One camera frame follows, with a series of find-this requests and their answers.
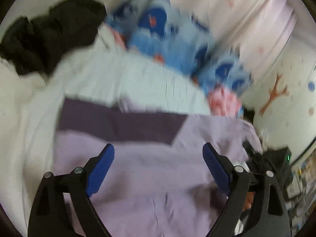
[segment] dark purple stripe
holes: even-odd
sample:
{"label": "dark purple stripe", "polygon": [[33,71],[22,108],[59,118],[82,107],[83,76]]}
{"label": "dark purple stripe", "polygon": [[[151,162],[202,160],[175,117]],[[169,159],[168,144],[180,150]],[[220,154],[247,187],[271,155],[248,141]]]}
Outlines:
{"label": "dark purple stripe", "polygon": [[111,141],[152,141],[171,145],[187,115],[122,113],[118,109],[66,99],[59,130],[76,130]]}

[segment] black device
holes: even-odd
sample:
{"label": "black device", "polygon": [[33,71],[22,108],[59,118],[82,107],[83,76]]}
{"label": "black device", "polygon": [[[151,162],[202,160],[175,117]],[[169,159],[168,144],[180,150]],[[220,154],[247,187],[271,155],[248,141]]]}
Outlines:
{"label": "black device", "polygon": [[[248,191],[255,197],[242,237],[289,237],[290,225],[278,182],[271,171],[252,174],[234,167],[210,143],[203,158],[220,191],[229,198],[206,237],[232,237]],[[98,217],[89,197],[96,193],[114,159],[108,144],[98,157],[66,175],[45,173],[37,190],[28,225],[28,237],[79,237],[69,220],[63,193],[70,193],[75,212],[86,237],[111,237]]]}

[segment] lavender fabric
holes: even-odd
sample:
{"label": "lavender fabric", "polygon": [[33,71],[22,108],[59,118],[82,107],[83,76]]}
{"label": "lavender fabric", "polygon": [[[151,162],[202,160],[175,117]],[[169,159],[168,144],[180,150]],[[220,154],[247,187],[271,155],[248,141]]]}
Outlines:
{"label": "lavender fabric", "polygon": [[[116,127],[123,114],[125,124],[133,122],[134,125]],[[135,123],[135,116],[146,120]],[[83,118],[89,119],[89,127],[78,127]],[[104,124],[109,118],[111,124]],[[170,120],[178,123],[172,131]],[[245,139],[261,150],[252,125],[240,119],[122,113],[117,109],[67,99],[60,116],[61,127],[56,131],[55,175],[84,166],[89,158],[101,152],[109,140],[104,134],[95,136],[91,129],[100,129],[102,125],[115,131],[117,140],[111,140],[115,158],[91,202],[112,236],[204,237],[226,199],[216,190],[203,161],[203,145],[210,142],[219,154],[239,163],[247,159],[241,145]],[[128,135],[131,138],[126,139],[126,131],[132,131],[132,127],[147,129],[156,133],[156,137],[132,138],[133,135]],[[161,136],[166,133],[172,135],[171,143],[162,141]],[[72,219],[76,232],[84,234],[74,210]]]}

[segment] white bed sheet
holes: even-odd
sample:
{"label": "white bed sheet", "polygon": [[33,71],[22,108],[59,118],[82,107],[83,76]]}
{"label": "white bed sheet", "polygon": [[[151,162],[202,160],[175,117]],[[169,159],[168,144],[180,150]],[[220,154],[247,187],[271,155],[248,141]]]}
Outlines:
{"label": "white bed sheet", "polygon": [[65,96],[109,106],[129,97],[162,111],[210,114],[202,91],[189,79],[150,58],[122,51],[102,26],[94,45],[65,56],[47,85],[13,115],[15,134],[6,150],[1,149],[0,202],[25,237],[37,187],[51,170],[56,121]]}

